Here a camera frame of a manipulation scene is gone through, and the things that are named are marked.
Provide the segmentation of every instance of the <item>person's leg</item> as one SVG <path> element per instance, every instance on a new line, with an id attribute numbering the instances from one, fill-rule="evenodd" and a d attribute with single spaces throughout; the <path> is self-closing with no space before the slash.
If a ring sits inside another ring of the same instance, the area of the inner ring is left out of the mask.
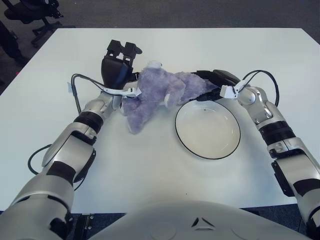
<path id="1" fill-rule="evenodd" d="M 6 54 L 13 58 L 18 64 L 25 65 L 28 58 L 24 57 L 17 44 L 16 39 L 11 35 L 6 26 L 0 21 L 0 45 Z"/>

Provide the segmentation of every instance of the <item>chair wheel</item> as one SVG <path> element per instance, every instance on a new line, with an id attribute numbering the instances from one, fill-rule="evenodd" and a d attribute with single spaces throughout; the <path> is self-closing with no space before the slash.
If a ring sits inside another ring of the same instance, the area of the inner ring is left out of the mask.
<path id="1" fill-rule="evenodd" d="M 36 36 L 39 35 L 39 33 L 38 33 L 37 31 L 35 31 L 35 30 L 32 30 L 32 32 L 33 32 L 33 34 L 36 35 Z"/>

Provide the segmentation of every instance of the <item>black chair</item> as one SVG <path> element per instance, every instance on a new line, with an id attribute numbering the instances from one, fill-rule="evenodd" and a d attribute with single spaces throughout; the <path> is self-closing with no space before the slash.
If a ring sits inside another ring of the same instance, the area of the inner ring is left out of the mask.
<path id="1" fill-rule="evenodd" d="M 75 26 L 63 26 L 59 21 L 49 23 L 46 17 L 55 19 L 64 16 L 58 11 L 59 3 L 57 0 L 20 0 L 19 3 L 12 5 L 9 0 L 2 0 L 8 7 L 4 15 L 9 20 L 20 20 L 23 24 L 29 24 L 35 20 L 42 20 L 44 26 L 32 30 L 36 37 L 31 41 L 35 48 L 39 45 L 37 42 L 43 38 L 48 31 L 54 32 L 55 29 L 75 28 Z"/>

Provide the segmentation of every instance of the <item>plate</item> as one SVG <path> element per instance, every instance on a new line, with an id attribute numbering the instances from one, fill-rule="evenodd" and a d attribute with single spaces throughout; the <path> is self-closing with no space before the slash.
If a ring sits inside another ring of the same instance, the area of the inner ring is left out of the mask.
<path id="1" fill-rule="evenodd" d="M 181 143 L 205 159 L 232 154 L 240 142 L 240 128 L 234 115 L 215 101 L 189 101 L 176 114 L 175 130 Z"/>

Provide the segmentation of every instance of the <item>purple plush fabric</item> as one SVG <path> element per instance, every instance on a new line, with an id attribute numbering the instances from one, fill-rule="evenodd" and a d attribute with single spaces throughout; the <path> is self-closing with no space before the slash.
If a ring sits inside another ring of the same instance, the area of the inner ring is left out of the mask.
<path id="1" fill-rule="evenodd" d="M 129 130 L 133 134 L 143 129 L 163 102 L 170 109 L 217 87 L 189 72 L 173 74 L 154 67 L 154 62 L 150 66 L 145 67 L 139 75 L 138 87 L 142 93 L 135 98 L 122 98 L 121 109 L 127 116 Z"/>
<path id="2" fill-rule="evenodd" d="M 185 84 L 184 94 L 178 102 L 179 105 L 185 104 L 190 99 L 195 99 L 201 94 L 212 91 L 217 88 L 216 85 L 212 84 L 208 80 L 202 79 L 198 75 L 190 72 L 178 72 L 175 74 Z"/>

